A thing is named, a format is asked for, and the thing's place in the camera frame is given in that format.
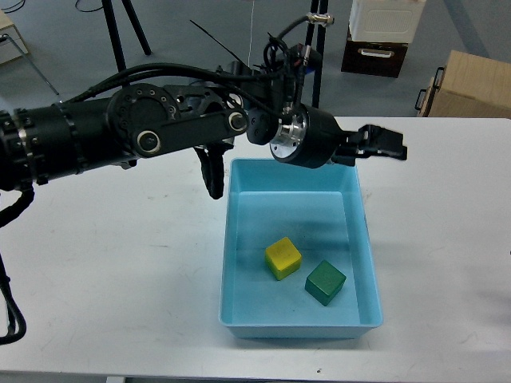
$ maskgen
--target green cube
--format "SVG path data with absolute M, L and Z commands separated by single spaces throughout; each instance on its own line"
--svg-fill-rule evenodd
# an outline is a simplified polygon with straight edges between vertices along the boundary
M 328 261 L 322 261 L 307 277 L 305 290 L 323 306 L 327 306 L 343 288 L 344 281 L 346 281 L 346 275 Z

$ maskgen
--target white plastic container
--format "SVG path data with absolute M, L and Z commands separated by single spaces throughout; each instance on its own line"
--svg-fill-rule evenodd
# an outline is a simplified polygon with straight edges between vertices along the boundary
M 410 44 L 425 4 L 426 0 L 353 0 L 351 38 Z

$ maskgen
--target metal connector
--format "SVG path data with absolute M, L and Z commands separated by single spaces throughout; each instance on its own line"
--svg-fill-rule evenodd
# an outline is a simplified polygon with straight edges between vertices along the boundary
M 307 17 L 311 24 L 320 24 L 325 28 L 331 26 L 335 20 L 331 14 L 313 14 L 312 12 L 309 12 Z

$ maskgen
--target cardboard box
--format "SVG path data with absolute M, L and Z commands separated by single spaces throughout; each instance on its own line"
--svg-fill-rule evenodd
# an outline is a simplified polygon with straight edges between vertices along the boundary
M 18 32 L 18 28 L 16 28 L 16 25 L 12 22 L 12 20 L 10 20 L 9 17 L 7 17 L 6 14 L 0 10 L 0 36 L 3 34 L 8 34 L 11 36 L 11 38 L 16 42 L 16 44 L 18 44 L 23 52 L 29 52 L 21 34 Z M 21 54 L 12 42 L 9 40 L 0 42 L 0 64 L 14 60 L 20 56 Z
M 452 51 L 432 90 L 419 115 L 511 118 L 511 64 Z

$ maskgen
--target gray floor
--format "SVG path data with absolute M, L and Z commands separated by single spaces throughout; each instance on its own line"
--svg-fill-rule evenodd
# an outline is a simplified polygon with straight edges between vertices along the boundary
M 15 2 L 0 0 L 0 7 Z M 10 15 L 29 46 L 32 60 L 64 100 L 116 72 L 103 13 L 80 13 L 74 3 L 27 0 L 21 10 Z M 81 7 L 92 9 L 100 3 L 82 0 Z M 189 19 L 205 27 L 246 62 L 250 56 L 253 65 L 262 62 L 267 32 L 277 34 L 310 6 L 309 0 L 133 0 L 153 49 L 153 55 L 146 57 L 121 2 L 113 3 L 128 66 L 166 61 L 206 69 L 226 65 L 231 57 Z M 452 49 L 511 62 L 509 0 L 428 0 L 399 78 L 341 73 L 351 1 L 331 0 L 330 4 L 336 22 L 327 31 L 320 107 L 336 116 L 415 116 L 419 89 L 425 88 L 436 68 L 446 63 Z M 304 27 L 289 34 L 287 41 L 298 42 L 303 37 Z M 177 81 L 165 78 L 155 83 Z M 311 79 L 304 91 L 305 103 L 310 102 L 310 94 Z M 56 100 L 23 60 L 0 65 L 0 110 L 47 106 Z M 0 381 L 96 383 L 104 382 L 105 377 L 0 373 Z

